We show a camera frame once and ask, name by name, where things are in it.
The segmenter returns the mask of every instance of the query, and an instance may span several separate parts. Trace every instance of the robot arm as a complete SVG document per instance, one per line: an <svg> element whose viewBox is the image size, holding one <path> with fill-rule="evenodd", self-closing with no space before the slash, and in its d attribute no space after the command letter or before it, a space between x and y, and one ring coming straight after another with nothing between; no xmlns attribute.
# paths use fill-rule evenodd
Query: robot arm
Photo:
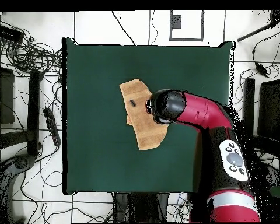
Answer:
<svg viewBox="0 0 280 224"><path fill-rule="evenodd" d="M221 105L165 89L151 95L146 110L158 124L181 123L198 131L202 149L196 153L201 153L202 159L194 189L199 200L193 201L191 221L260 222L242 150L232 120Z"/></svg>

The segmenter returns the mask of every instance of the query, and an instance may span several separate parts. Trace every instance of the white floor tile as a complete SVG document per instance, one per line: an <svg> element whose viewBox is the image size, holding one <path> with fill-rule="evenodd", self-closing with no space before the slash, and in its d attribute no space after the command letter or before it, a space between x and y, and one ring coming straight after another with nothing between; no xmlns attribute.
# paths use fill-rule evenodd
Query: white floor tile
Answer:
<svg viewBox="0 0 280 224"><path fill-rule="evenodd" d="M270 11L268 10L227 10L225 40L236 41L240 37L265 26L270 22L269 16ZM269 38L277 32L280 32L280 24L241 42L237 42L234 52L234 60L253 61L252 50L254 46L262 39ZM255 60L261 62L273 61L277 53L279 42L280 34L261 42L255 49ZM280 47L275 61L280 62Z"/></svg>
<svg viewBox="0 0 280 224"><path fill-rule="evenodd" d="M137 45L148 44L149 11L114 11L114 14ZM76 12L75 39L79 44L133 45L112 11Z"/></svg>
<svg viewBox="0 0 280 224"><path fill-rule="evenodd" d="M40 131L40 142L44 141L43 157L53 153L55 146L51 136L48 132ZM20 149L25 147L26 144L15 145L13 147L3 149L2 157L9 158ZM37 162L34 166L27 171L26 179L23 186L23 191L26 195L34 200L49 200L49 201L71 201L71 196L62 193L62 146L59 151L50 157ZM22 200L26 199L20 191L20 186L24 179L24 174L19 175L13 187L13 199Z"/></svg>
<svg viewBox="0 0 280 224"><path fill-rule="evenodd" d="M73 223L99 223L113 212L113 204L74 203Z"/></svg>
<svg viewBox="0 0 280 224"><path fill-rule="evenodd" d="M113 202L111 193L107 192L78 192L73 198L75 202Z"/></svg>
<svg viewBox="0 0 280 224"><path fill-rule="evenodd" d="M28 222L30 217L33 215L29 223L32 224L70 224L71 223L71 208L70 203L52 203L47 202L44 204L38 202L38 208L36 213L33 215L36 204L34 202L19 202L13 201L13 211L15 217L25 216Z"/></svg>
<svg viewBox="0 0 280 224"><path fill-rule="evenodd" d="M63 37L74 36L73 16L73 12L8 12L2 15L2 21L26 29L34 43L43 43L58 51Z"/></svg>
<svg viewBox="0 0 280 224"><path fill-rule="evenodd" d="M187 21L187 16L183 15L197 15L197 10L184 12L173 12L174 15L181 15L181 23ZM206 10L204 13L204 40L200 41L169 41L170 34L170 11L169 10L152 10L151 26L150 26L150 44L159 46L219 46L223 42L223 30L224 30L224 10ZM201 22L198 17L195 18L195 22Z"/></svg>

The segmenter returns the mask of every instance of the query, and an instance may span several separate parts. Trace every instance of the black frame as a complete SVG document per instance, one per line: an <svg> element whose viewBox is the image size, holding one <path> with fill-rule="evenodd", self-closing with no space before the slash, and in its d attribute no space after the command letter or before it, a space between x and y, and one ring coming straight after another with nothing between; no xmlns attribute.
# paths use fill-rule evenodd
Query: black frame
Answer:
<svg viewBox="0 0 280 224"><path fill-rule="evenodd" d="M173 15L173 10L170 11L170 30L169 30L169 41L200 41L202 42L204 39L204 10L201 11L201 32L200 38L172 38L172 29L174 28L174 19L176 16Z"/></svg>

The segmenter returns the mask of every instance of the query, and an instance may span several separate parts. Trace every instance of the tangled wires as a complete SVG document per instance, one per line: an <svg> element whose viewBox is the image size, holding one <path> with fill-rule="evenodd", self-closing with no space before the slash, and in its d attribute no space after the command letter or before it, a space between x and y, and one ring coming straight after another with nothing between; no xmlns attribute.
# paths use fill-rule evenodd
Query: tangled wires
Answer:
<svg viewBox="0 0 280 224"><path fill-rule="evenodd" d="M3 21L0 21L0 23L24 34L22 44L13 43L0 38L0 55L6 55L10 62L10 64L7 65L13 66L17 72L30 73L31 71L40 71L44 75L48 72L58 73L58 69L61 69L62 49L54 52L53 48L49 45L43 43L33 44L34 38L26 29L12 26Z"/></svg>

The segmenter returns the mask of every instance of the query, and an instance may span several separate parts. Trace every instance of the black cable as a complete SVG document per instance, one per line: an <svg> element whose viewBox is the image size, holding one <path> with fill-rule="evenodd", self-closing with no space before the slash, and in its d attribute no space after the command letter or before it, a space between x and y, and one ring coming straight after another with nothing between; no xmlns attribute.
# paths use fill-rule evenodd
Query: black cable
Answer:
<svg viewBox="0 0 280 224"><path fill-rule="evenodd" d="M129 37L129 39L133 42L133 45L136 45L135 42L132 40L132 38L130 37L130 35L128 35L128 33L124 30L123 26L121 25L120 21L117 19L116 15L114 14L114 11L112 11L112 15L115 17L116 21L118 22L118 24L120 25L121 29L124 31L124 33Z"/></svg>
<svg viewBox="0 0 280 224"><path fill-rule="evenodd" d="M31 215L31 217L30 217L29 220L28 220L28 223L27 223L27 224L29 224L30 221L31 221L31 219L32 219L32 216L36 213L36 211L37 211L37 209L39 208L39 206L38 206L38 204L37 204L37 202L36 202L35 200L33 200L32 198L28 197L28 196L24 193L24 191L23 191L23 184L24 184L24 182L25 182L25 179L26 179L26 172L24 172L24 179L23 179L23 181L22 181L20 190L21 190L22 194L23 194L26 198L28 198L29 200L31 200L32 202L34 202L34 203L36 204L36 209L34 210L33 214Z"/></svg>
<svg viewBox="0 0 280 224"><path fill-rule="evenodd" d="M268 39L270 39L270 38L273 38L273 37L275 37L275 36L277 36L277 35L279 35L279 34L280 34L280 32L275 33L274 35L272 35L272 36L270 36L270 37L268 37L268 38L264 38L264 39L260 40L258 43L256 43L256 45L255 45L254 48L252 49L252 59L253 59L255 65L256 65L257 71L260 72L260 73L261 73L262 75L264 75L265 77L268 77L268 78L270 78L270 79L276 78L276 77L279 75L279 73L280 73L279 67L276 66L276 65L274 65L275 59L276 59L277 54L278 54L278 51L279 51L280 42L279 42L278 47L277 47L277 51L276 51L275 58L274 58L274 60L273 60L273 62L272 62L272 65L271 65L276 71L278 71L278 74L277 74L276 76L274 76L274 77L269 77L269 76L268 76L268 75L271 74L271 70L270 70L270 73L268 73L267 70L266 70L266 68L265 68L263 65L257 63L257 62L255 61L254 54L255 54L255 51L256 51L256 47L257 47L261 42L263 42L263 41L265 41L265 40L268 40Z"/></svg>
<svg viewBox="0 0 280 224"><path fill-rule="evenodd" d="M153 11L153 14L152 14L152 26L153 26L153 28L156 30L156 27L155 27L155 25L153 24L153 17L155 16L155 10ZM155 37L155 40L152 42L152 44L154 43L154 42L156 42L156 38L158 37L158 31L156 30L156 37Z"/></svg>

